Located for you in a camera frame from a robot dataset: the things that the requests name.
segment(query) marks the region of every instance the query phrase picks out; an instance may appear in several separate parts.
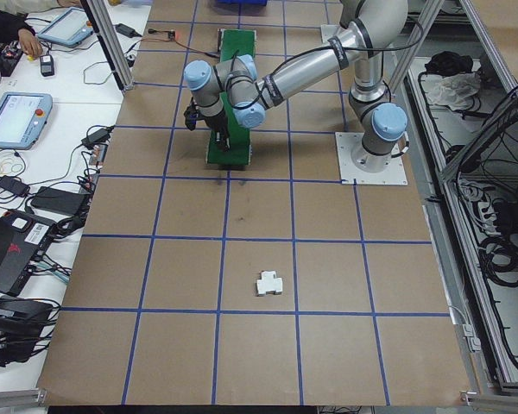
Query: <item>plastic bag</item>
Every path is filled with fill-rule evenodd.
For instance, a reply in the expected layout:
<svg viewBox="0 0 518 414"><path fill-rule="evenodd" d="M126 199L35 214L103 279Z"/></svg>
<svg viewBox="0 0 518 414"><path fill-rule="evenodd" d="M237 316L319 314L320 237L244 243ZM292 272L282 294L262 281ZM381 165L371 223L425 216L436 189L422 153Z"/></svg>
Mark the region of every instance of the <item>plastic bag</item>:
<svg viewBox="0 0 518 414"><path fill-rule="evenodd" d="M467 110L472 106L471 97L480 91L481 84L476 73L460 73L441 79L428 92L427 99L432 105L448 106L451 110Z"/></svg>

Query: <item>black laptop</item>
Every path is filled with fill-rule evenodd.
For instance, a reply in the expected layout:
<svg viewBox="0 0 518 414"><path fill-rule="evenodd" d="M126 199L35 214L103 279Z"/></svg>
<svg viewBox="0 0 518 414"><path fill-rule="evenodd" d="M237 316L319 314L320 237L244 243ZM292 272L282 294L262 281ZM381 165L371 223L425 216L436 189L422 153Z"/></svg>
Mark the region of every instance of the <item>black laptop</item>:
<svg viewBox="0 0 518 414"><path fill-rule="evenodd" d="M53 220L19 210L0 217L0 292L17 296L31 272L29 262L39 260L52 242Z"/></svg>

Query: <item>small white object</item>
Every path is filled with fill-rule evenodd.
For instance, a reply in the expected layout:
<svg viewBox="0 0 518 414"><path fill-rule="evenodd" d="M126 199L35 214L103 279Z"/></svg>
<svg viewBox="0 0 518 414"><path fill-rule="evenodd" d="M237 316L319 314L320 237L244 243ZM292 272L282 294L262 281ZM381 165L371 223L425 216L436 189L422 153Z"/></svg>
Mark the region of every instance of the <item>small white object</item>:
<svg viewBox="0 0 518 414"><path fill-rule="evenodd" d="M257 296L267 293L282 294L282 278L277 277L275 271L261 272L261 278L257 281Z"/></svg>
<svg viewBox="0 0 518 414"><path fill-rule="evenodd" d="M20 217L18 217L14 222L11 224L12 227L15 227L16 229L23 230L25 229L25 226L27 225L27 220L24 220Z"/></svg>

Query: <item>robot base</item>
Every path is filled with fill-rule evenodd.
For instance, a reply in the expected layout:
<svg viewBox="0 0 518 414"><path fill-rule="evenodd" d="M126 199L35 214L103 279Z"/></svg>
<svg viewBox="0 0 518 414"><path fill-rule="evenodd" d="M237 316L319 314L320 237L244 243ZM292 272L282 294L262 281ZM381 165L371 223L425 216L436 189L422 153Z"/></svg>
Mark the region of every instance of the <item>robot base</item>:
<svg viewBox="0 0 518 414"><path fill-rule="evenodd" d="M393 158L388 167L382 172L365 172L358 168L351 159L351 152L357 145L361 145L363 134L336 133L338 148L339 176L342 184L358 185L407 185L407 175L401 158Z"/></svg>

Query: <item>power adapter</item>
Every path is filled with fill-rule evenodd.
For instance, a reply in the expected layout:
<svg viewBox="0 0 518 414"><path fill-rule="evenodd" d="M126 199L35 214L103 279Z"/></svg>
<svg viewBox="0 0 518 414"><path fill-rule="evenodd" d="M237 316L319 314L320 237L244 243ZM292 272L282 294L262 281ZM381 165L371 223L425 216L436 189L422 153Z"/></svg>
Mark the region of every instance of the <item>power adapter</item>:
<svg viewBox="0 0 518 414"><path fill-rule="evenodd" d="M131 26L127 26L126 24L118 23L115 25L115 31L121 35L133 38L133 37L142 37L141 34L136 32Z"/></svg>
<svg viewBox="0 0 518 414"><path fill-rule="evenodd" d="M26 197L30 191L30 187L24 184L21 179L9 175L0 177L0 188L11 192L16 197Z"/></svg>
<svg viewBox="0 0 518 414"><path fill-rule="evenodd" d="M115 127L100 128L97 131L92 132L90 135L87 135L85 138L80 140L80 143L88 149L93 149L94 144L101 144L109 140L111 138L110 132L114 128Z"/></svg>

